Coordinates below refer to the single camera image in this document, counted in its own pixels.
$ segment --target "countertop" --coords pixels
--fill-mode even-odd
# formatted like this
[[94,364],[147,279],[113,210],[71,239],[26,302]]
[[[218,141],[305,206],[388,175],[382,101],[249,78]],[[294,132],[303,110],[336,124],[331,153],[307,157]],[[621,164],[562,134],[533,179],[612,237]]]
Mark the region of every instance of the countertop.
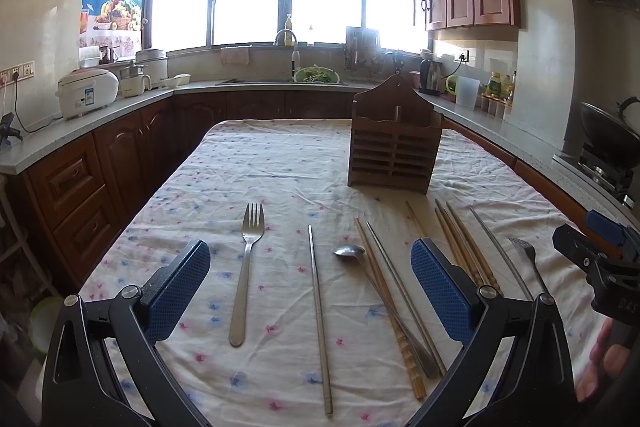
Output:
[[[377,86],[378,82],[366,80],[348,82],[346,84],[296,84],[293,82],[240,82],[225,83],[224,80],[194,82],[179,86],[175,89],[155,89],[145,91],[141,96],[117,99],[108,107],[95,110],[81,118],[55,121],[48,127],[34,134],[27,134],[24,141],[12,138],[11,148],[0,153],[0,172],[4,174],[19,174],[36,163],[47,154],[75,140],[93,129],[115,120],[129,112],[138,110],[145,105],[157,102],[169,96],[187,93],[236,91],[236,90],[335,90],[341,92],[361,92]],[[433,103],[436,111],[450,120],[458,122],[470,130],[478,133],[487,140],[507,150],[516,158],[528,164],[536,171],[546,176],[558,187],[562,188],[584,208],[595,209],[612,219],[625,225],[640,228],[638,221],[628,211],[619,205],[605,200],[596,190],[590,189],[584,182],[577,180],[570,172],[563,171],[554,162],[554,155],[560,150],[541,139],[523,131],[507,121],[495,118],[479,110],[456,105],[439,96],[420,94],[425,100]]]

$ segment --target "floral tablecloth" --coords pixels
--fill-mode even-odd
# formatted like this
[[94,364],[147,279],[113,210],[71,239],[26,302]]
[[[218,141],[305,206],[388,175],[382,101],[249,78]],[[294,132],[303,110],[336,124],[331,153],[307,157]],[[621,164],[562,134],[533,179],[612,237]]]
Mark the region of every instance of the floral tablecloth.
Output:
[[[178,327],[156,346],[214,426],[401,427],[420,403],[385,308],[358,268],[332,255],[332,249],[359,243],[353,218],[369,220],[449,366],[461,344],[447,336],[411,271],[410,247],[418,232],[404,204],[411,202],[430,237],[452,259],[433,211],[437,197],[458,209],[509,297],[524,298],[467,207],[473,204],[484,217],[537,294],[541,290],[529,264],[507,237],[535,245],[540,271],[559,303],[574,371],[584,367],[602,317],[590,309],[592,292],[583,273],[552,246],[554,229],[567,222],[555,207],[500,160],[450,130],[442,133],[427,196],[347,187],[349,143],[347,120],[218,124],[116,241],[82,297],[111,298],[125,285],[142,285],[188,240],[203,239],[211,252],[209,274]],[[242,216],[250,202],[263,204],[266,231],[252,254],[246,342],[236,349],[228,343],[228,327],[244,248]],[[322,405],[309,224],[318,256],[332,419]],[[392,292],[412,324],[393,287]],[[116,342],[108,346],[130,402],[144,412]],[[509,347],[502,343],[472,409],[490,397]],[[436,384],[430,381],[428,389]]]

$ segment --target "stainless steel fork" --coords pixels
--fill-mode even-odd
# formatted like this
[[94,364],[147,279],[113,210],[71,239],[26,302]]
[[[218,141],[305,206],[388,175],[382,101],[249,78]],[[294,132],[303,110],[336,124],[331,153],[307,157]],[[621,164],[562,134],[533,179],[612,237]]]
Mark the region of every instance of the stainless steel fork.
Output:
[[533,266],[533,271],[536,273],[540,286],[542,286],[542,291],[544,293],[549,293],[549,288],[546,287],[545,281],[542,279],[542,275],[540,275],[540,272],[538,271],[538,266],[536,266],[536,249],[533,248],[533,245],[529,241],[518,239],[517,237],[510,237],[509,241],[513,243],[516,250],[519,250],[520,253],[523,253],[531,261],[531,266]]
[[258,204],[250,203],[244,211],[244,221],[242,221],[242,237],[244,245],[244,258],[240,268],[238,278],[238,288],[236,289],[236,299],[234,309],[231,313],[231,325],[229,326],[229,343],[232,346],[242,346],[244,342],[244,332],[246,326],[246,301],[249,289],[249,259],[251,258],[251,247],[264,233],[264,212],[260,204],[260,215],[258,217]]

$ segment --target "kettle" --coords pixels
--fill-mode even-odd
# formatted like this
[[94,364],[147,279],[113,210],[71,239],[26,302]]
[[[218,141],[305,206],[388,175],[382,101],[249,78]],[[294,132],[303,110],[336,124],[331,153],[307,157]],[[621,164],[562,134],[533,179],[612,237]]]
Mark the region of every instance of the kettle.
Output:
[[423,60],[420,64],[420,89],[424,94],[440,96],[440,79],[442,77],[442,63],[435,60]]

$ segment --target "spoon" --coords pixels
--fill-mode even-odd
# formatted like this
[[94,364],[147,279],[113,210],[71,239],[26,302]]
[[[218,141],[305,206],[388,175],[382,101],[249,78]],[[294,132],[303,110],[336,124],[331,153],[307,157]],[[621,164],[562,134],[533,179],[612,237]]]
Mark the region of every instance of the spoon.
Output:
[[382,291],[380,291],[378,285],[367,272],[367,269],[362,263],[362,259],[360,257],[365,253],[364,248],[360,247],[359,245],[340,245],[339,247],[334,248],[334,253],[342,259],[355,259],[356,261],[358,261],[358,264],[362,268],[362,271],[367,277],[367,280],[371,283],[382,301],[385,303],[386,310],[390,312],[391,315],[393,315],[393,318],[395,318],[396,322],[400,326],[402,332],[404,333],[404,336],[406,336],[414,357],[417,360],[418,364],[420,364],[420,368],[422,369],[424,374],[427,376],[427,378],[437,378],[440,375],[440,370],[438,369],[435,360],[433,360],[431,353],[427,351],[427,349],[420,343],[418,339],[415,338],[415,335],[400,318],[398,312],[396,312],[395,306],[390,303],[388,299],[382,294]]

